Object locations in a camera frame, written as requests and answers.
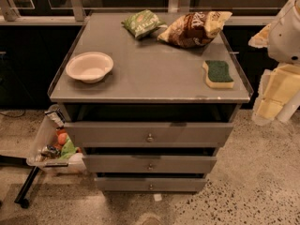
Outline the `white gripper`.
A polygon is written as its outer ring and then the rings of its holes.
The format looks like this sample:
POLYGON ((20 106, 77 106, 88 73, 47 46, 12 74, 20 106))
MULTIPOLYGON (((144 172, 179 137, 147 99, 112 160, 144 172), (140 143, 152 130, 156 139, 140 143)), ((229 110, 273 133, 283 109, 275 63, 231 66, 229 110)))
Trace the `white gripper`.
MULTIPOLYGON (((267 24, 253 36, 248 45, 266 48, 271 24, 267 24)), ((264 126, 277 119, 286 123, 300 107, 300 66, 279 63, 278 66, 262 74, 258 97, 253 106, 252 120, 264 126)))

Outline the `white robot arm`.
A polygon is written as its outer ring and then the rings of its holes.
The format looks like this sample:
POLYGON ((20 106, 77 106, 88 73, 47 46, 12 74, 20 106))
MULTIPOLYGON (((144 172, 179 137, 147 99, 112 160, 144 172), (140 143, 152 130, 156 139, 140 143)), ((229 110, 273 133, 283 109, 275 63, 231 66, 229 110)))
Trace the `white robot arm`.
POLYGON ((300 106, 300 0, 288 0, 276 18, 248 45, 266 48, 278 65, 261 77, 252 120, 260 126, 287 122, 300 106))

